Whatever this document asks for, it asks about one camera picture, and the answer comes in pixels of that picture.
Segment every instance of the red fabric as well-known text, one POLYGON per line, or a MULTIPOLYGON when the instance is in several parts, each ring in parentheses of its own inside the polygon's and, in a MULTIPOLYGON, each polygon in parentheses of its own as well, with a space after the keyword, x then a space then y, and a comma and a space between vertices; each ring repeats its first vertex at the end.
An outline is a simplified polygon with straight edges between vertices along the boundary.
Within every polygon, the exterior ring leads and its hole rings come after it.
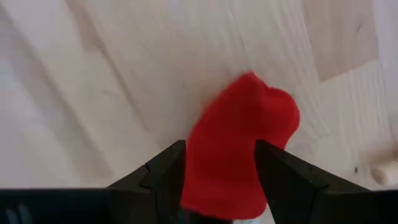
POLYGON ((256 139, 281 149, 299 126, 286 92, 247 72, 205 110, 187 142, 181 206, 221 219, 251 219, 266 208, 254 162, 256 139))

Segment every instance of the red sock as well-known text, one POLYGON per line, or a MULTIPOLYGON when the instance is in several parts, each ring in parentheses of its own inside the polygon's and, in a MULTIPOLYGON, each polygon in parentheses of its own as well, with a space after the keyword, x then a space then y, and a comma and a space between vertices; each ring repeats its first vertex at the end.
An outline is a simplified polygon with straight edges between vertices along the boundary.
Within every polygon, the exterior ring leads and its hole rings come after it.
POLYGON ((187 142, 181 206, 220 219, 251 219, 266 208, 254 162, 257 139, 284 149, 299 110, 286 92, 247 72, 205 110, 187 142))

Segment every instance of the wooden surface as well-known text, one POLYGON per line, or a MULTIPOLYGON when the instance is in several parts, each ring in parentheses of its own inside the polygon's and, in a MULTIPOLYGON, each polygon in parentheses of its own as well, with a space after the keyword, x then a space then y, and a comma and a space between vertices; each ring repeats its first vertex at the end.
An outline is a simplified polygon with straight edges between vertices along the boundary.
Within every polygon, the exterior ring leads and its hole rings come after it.
POLYGON ((369 168, 395 154, 397 12, 394 0, 1 0, 0 187, 108 185, 186 138, 251 69, 298 104, 288 151, 380 189, 369 168))

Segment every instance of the wooden floor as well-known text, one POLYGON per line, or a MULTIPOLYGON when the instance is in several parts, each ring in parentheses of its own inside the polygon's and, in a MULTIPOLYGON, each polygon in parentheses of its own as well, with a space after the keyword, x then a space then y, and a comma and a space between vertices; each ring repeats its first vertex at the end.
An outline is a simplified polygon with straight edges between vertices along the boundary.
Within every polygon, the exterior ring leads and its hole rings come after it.
POLYGON ((398 152, 395 0, 0 3, 0 187, 108 185, 251 69, 298 104, 289 152, 383 188, 369 168, 398 152))

